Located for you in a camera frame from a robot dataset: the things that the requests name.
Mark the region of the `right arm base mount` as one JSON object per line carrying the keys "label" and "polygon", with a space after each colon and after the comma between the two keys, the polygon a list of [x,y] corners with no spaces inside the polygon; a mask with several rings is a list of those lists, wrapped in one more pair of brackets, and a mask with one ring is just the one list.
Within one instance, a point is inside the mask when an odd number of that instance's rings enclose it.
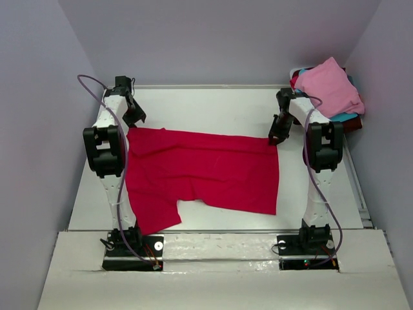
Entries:
{"label": "right arm base mount", "polygon": [[279,259],[281,271],[339,270],[332,236],[324,244],[304,248],[299,244],[298,235],[278,235],[271,251]]}

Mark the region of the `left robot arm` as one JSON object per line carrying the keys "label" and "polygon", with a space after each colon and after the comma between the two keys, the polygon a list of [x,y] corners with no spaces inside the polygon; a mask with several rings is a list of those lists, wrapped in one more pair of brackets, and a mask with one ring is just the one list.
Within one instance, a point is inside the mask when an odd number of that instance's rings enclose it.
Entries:
{"label": "left robot arm", "polygon": [[87,162],[100,179],[112,214],[112,232],[104,240],[108,251],[126,253],[144,262],[138,253],[143,237],[126,189],[128,131],[145,122],[146,113],[134,99],[134,79],[116,76],[112,88],[98,79],[80,74],[78,82],[102,107],[97,121],[83,130]]}

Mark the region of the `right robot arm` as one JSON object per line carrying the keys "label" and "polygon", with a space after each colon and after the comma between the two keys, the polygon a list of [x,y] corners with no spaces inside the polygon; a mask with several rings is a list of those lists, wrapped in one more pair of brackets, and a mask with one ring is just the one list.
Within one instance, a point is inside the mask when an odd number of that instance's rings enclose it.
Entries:
{"label": "right robot arm", "polygon": [[270,145],[279,145],[289,138],[294,122],[302,125],[303,162],[308,172],[307,207],[299,232],[277,237],[277,253],[282,256],[317,256],[334,254],[327,251],[333,245],[330,220],[332,212],[328,197],[333,173],[343,159],[343,125],[332,121],[319,111],[323,102],[306,93],[282,88],[276,94],[279,113],[274,115],[268,133]]}

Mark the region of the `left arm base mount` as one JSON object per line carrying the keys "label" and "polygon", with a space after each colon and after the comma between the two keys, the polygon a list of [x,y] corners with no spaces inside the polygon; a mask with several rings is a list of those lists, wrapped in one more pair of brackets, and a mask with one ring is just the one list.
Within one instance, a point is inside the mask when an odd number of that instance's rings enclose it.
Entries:
{"label": "left arm base mount", "polygon": [[102,263],[105,271],[161,272],[163,270],[165,241],[162,234],[144,236],[141,247],[131,244],[139,258],[130,252],[122,239],[115,244],[110,233],[106,240],[101,238],[100,242],[105,246]]}

